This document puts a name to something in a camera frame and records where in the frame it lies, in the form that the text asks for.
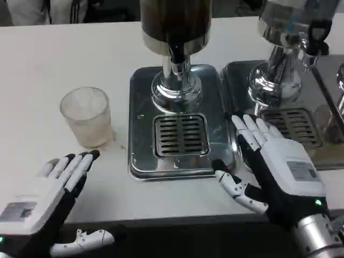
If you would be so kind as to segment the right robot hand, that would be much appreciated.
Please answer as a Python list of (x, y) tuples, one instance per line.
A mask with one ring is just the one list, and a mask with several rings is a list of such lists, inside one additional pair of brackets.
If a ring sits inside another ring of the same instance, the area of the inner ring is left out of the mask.
[(310, 216), (329, 218), (325, 185), (305, 147), (261, 118), (236, 113), (231, 120), (258, 186), (233, 174), (221, 159), (213, 160), (214, 175), (227, 194), (286, 230)]

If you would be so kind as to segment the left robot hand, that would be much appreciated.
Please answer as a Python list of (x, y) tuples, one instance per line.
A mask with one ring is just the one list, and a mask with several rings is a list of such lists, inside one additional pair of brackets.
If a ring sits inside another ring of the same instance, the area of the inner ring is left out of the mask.
[(115, 235), (105, 229), (78, 229), (72, 242), (58, 242), (60, 228), (99, 156), (98, 150), (91, 150), (52, 159), (1, 205), (1, 257), (75, 257), (115, 242)]

